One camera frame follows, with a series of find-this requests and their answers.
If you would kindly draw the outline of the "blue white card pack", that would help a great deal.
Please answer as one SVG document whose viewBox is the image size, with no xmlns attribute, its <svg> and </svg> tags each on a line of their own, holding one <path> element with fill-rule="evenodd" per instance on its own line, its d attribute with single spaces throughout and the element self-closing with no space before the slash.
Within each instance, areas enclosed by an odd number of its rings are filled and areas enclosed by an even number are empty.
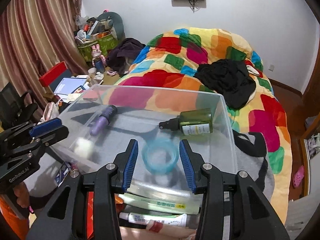
<svg viewBox="0 0 320 240">
<path fill-rule="evenodd" d="M 54 177 L 54 181 L 57 187 L 59 187 L 63 183 L 64 179 L 70 173 L 71 169 L 72 169 L 72 166 L 69 162 L 64 162 L 61 165 L 61 167 L 58 169 Z"/>
</svg>

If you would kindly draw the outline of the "long pale green box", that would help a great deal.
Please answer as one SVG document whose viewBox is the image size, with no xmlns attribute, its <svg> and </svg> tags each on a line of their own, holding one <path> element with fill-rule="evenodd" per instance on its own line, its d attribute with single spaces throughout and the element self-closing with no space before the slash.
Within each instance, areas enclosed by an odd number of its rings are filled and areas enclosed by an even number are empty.
<svg viewBox="0 0 320 240">
<path fill-rule="evenodd" d="M 118 195 L 125 204 L 163 213 L 188 214 L 196 215 L 200 210 L 200 203 L 192 200 L 191 202 L 180 202 L 173 200 L 157 200 L 146 197 L 137 196 L 130 193 Z"/>
</svg>

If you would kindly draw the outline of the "purple bottle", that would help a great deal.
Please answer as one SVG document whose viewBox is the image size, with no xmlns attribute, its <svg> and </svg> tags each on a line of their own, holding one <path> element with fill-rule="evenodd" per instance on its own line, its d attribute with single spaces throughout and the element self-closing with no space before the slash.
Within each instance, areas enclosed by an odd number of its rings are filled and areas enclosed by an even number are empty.
<svg viewBox="0 0 320 240">
<path fill-rule="evenodd" d="M 102 113 L 99 115 L 99 118 L 94 123 L 90 130 L 91 136 L 97 136 L 106 126 L 108 126 L 114 116 L 117 114 L 118 109 L 114 105 L 108 105 Z"/>
</svg>

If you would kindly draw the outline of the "red paper envelope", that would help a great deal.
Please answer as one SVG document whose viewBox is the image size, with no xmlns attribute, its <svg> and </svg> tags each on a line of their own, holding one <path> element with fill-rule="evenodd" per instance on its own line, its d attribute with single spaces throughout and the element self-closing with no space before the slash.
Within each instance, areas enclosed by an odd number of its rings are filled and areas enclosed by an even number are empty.
<svg viewBox="0 0 320 240">
<path fill-rule="evenodd" d="M 93 198 L 94 192 L 89 192 L 87 194 L 87 229 L 86 235 L 87 239 L 92 239 L 94 236 L 93 233 Z"/>
</svg>

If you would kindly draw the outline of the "white ointment tube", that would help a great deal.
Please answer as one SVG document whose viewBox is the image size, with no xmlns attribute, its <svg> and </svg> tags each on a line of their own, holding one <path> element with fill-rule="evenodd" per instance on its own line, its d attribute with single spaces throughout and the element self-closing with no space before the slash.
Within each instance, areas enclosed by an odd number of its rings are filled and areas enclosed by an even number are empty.
<svg viewBox="0 0 320 240">
<path fill-rule="evenodd" d="M 125 213 L 121 212 L 119 214 L 120 219 L 127 220 L 133 224 L 139 225 L 148 225 L 148 223 L 153 220 L 162 224 L 173 225 L 173 226 L 182 226 L 186 227 L 187 224 L 187 214 L 181 215 L 170 215 L 170 216 L 154 216 L 154 215 L 145 215 L 139 213 Z"/>
</svg>

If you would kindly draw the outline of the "beige cosmetic tube red cap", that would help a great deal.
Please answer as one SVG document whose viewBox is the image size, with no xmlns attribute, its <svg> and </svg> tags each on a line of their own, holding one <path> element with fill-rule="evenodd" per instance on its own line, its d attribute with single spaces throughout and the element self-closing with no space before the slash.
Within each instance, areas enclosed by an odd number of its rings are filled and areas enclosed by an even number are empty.
<svg viewBox="0 0 320 240">
<path fill-rule="evenodd" d="M 149 221 L 149 223 L 146 226 L 146 230 L 175 238 L 188 238 L 194 237 L 196 235 L 196 229 L 189 229 L 181 226 L 163 224 L 155 220 Z"/>
</svg>

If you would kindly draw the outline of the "pink lotion tube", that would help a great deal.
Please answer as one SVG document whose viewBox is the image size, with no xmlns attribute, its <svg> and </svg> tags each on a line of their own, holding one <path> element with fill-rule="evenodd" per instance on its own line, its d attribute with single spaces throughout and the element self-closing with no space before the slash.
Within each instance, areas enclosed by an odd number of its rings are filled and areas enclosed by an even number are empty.
<svg viewBox="0 0 320 240">
<path fill-rule="evenodd" d="M 187 238 L 177 238 L 172 236 L 162 235 L 147 231 L 145 229 L 120 227 L 121 239 L 134 239 L 134 240 L 178 240 L 178 239 L 195 239 L 195 236 L 189 236 Z"/>
</svg>

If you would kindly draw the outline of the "white tape roll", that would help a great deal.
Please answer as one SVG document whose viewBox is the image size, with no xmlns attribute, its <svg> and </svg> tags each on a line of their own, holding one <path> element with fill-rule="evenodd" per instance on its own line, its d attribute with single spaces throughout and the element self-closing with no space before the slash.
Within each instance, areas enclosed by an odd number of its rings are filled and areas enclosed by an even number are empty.
<svg viewBox="0 0 320 240">
<path fill-rule="evenodd" d="M 90 159 L 94 151 L 94 142 L 78 137 L 74 144 L 74 153 L 84 159 Z"/>
</svg>

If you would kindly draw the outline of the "grey black blanket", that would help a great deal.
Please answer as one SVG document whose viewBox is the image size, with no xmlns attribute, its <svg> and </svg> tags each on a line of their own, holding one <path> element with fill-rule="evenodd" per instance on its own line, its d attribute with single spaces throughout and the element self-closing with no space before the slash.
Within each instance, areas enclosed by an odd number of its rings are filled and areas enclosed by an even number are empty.
<svg viewBox="0 0 320 240">
<path fill-rule="evenodd" d="M 260 133 L 234 132 L 236 174 L 220 171 L 204 161 L 207 178 L 195 239 L 276 239 L 285 230 L 264 195 L 268 172 L 266 144 Z M 83 239 L 85 194 L 94 192 L 93 233 L 95 239 L 121 239 L 116 213 L 112 162 L 97 172 L 68 176 L 31 227 L 28 239 Z"/>
</svg>

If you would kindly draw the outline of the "white blue booklet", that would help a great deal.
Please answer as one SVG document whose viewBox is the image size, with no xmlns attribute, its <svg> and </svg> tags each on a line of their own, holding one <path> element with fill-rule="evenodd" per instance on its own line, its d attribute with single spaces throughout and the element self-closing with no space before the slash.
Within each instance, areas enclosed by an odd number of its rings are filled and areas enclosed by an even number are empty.
<svg viewBox="0 0 320 240">
<path fill-rule="evenodd" d="M 54 90 L 54 94 L 68 95 L 72 94 L 79 87 L 83 87 L 87 79 L 76 77 L 64 77 Z"/>
</svg>

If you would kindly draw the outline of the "clear plastic storage box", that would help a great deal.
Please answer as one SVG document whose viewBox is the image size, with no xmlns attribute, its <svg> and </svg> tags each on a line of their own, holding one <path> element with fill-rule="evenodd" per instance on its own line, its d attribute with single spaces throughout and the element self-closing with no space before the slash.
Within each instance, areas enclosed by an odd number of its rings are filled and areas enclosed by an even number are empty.
<svg viewBox="0 0 320 240">
<path fill-rule="evenodd" d="M 117 114 L 97 136 L 91 136 L 89 132 L 92 126 L 108 105 L 116 106 Z M 187 140 L 193 151 L 200 153 L 206 162 L 221 171 L 234 173 L 238 166 L 226 104 L 223 96 L 209 92 L 95 85 L 84 91 L 60 114 L 69 135 L 55 144 L 54 150 L 63 160 L 75 162 L 81 171 L 96 171 L 125 150 L 131 139 L 138 141 L 140 149 L 157 138 L 167 138 L 178 146 L 184 138 L 182 132 L 161 130 L 159 123 L 175 118 L 184 111 L 206 108 L 212 111 L 213 132 L 189 135 Z M 74 153 L 78 137 L 94 142 L 90 159 Z"/>
</svg>

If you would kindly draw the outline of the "red box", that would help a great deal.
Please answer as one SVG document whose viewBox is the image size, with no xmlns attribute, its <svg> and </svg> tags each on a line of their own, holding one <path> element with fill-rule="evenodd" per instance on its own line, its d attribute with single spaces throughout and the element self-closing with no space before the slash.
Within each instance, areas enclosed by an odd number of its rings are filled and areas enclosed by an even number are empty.
<svg viewBox="0 0 320 240">
<path fill-rule="evenodd" d="M 67 69 L 68 68 L 65 64 L 65 61 L 57 63 L 39 78 L 40 84 L 42 85 L 42 87 L 48 87 L 54 80 L 56 80 Z"/>
</svg>

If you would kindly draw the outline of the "pink bunny doll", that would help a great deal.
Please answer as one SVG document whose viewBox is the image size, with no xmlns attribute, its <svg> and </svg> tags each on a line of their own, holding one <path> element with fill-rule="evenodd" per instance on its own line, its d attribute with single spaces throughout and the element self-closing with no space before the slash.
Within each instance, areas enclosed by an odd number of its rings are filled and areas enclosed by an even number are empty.
<svg viewBox="0 0 320 240">
<path fill-rule="evenodd" d="M 97 72 L 105 72 L 106 59 L 98 43 L 92 46 L 92 65 L 96 68 Z"/>
</svg>

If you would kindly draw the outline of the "dark purple clothing pile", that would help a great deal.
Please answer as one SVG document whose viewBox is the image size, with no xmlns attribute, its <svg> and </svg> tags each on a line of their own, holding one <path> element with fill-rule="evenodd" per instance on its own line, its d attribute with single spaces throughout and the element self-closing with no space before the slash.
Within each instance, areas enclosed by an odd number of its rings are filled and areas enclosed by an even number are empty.
<svg viewBox="0 0 320 240">
<path fill-rule="evenodd" d="M 106 65 L 113 72 L 117 72 L 117 74 L 123 76 L 144 47 L 145 44 L 134 38 L 125 38 L 116 48 L 108 53 Z"/>
</svg>

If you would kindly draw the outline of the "black clothing pile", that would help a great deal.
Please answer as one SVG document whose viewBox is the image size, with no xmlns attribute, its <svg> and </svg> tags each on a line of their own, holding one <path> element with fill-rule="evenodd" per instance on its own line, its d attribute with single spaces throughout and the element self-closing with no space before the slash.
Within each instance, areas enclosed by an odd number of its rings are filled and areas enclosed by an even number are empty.
<svg viewBox="0 0 320 240">
<path fill-rule="evenodd" d="M 254 95 L 255 81 L 243 61 L 220 59 L 199 65 L 194 77 L 210 90 L 223 95 L 229 108 L 241 109 Z"/>
</svg>

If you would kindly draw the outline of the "striped pink curtain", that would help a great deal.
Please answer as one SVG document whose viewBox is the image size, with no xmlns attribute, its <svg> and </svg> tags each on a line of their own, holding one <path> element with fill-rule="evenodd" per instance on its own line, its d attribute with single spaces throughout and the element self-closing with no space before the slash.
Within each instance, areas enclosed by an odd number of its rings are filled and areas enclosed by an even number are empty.
<svg viewBox="0 0 320 240">
<path fill-rule="evenodd" d="M 39 78 L 59 62 L 73 74 L 87 64 L 75 40 L 81 0 L 1 0 L 1 87 L 31 90 L 41 116 L 47 104 Z"/>
</svg>

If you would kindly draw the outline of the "colourful patchwork duvet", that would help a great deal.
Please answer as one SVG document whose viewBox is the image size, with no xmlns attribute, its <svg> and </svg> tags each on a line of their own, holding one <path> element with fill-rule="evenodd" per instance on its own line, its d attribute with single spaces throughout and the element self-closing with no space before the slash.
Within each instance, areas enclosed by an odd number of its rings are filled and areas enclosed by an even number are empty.
<svg viewBox="0 0 320 240">
<path fill-rule="evenodd" d="M 263 72 L 262 59 L 243 37 L 222 29 L 192 27 L 160 34 L 141 50 L 118 84 L 206 91 L 194 76 L 198 66 L 225 58 L 244 60 L 258 71 L 258 76 L 253 77 L 256 90 L 252 100 L 242 109 L 230 109 L 228 115 L 232 129 L 240 133 L 260 132 L 264 136 L 275 180 L 270 202 L 285 221 L 292 170 L 286 112 Z"/>
</svg>

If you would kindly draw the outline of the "green storage basket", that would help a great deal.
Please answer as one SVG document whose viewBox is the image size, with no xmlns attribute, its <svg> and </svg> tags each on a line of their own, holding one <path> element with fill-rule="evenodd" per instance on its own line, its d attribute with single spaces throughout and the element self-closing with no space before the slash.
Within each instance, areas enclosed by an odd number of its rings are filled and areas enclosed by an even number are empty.
<svg viewBox="0 0 320 240">
<path fill-rule="evenodd" d="M 101 53 L 106 56 L 111 50 L 116 48 L 117 45 L 118 40 L 116 40 L 111 34 L 108 34 L 95 41 L 78 46 L 78 50 L 86 62 L 91 62 L 93 46 L 95 46 L 95 48 L 98 46 L 101 50 Z"/>
</svg>

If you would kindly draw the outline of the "pink clog shoe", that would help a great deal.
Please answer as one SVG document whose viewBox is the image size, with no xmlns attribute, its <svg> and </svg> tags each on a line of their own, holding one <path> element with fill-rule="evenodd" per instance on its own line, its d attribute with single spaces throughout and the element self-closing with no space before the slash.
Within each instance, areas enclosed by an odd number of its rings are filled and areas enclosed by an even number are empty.
<svg viewBox="0 0 320 240">
<path fill-rule="evenodd" d="M 304 165 L 300 166 L 295 175 L 293 176 L 292 185 L 296 189 L 304 179 Z"/>
</svg>

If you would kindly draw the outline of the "grey plush toy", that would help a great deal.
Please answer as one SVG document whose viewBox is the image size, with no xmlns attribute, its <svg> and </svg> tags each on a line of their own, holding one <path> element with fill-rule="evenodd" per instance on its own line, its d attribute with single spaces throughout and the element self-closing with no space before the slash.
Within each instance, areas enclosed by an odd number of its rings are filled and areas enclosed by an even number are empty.
<svg viewBox="0 0 320 240">
<path fill-rule="evenodd" d="M 123 20 L 116 12 L 103 12 L 97 17 L 97 21 L 104 25 L 116 40 L 122 41 L 125 38 Z"/>
</svg>

